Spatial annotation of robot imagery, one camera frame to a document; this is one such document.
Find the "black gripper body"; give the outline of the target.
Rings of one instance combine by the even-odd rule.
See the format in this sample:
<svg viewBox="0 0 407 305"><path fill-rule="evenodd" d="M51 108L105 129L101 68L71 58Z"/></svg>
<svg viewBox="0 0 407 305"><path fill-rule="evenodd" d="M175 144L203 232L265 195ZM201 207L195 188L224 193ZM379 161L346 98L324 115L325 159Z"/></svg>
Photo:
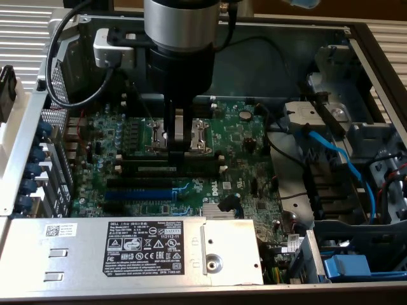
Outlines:
<svg viewBox="0 0 407 305"><path fill-rule="evenodd" d="M212 84L214 47L194 52L175 52L154 47L148 50L148 79L175 108L189 107Z"/></svg>

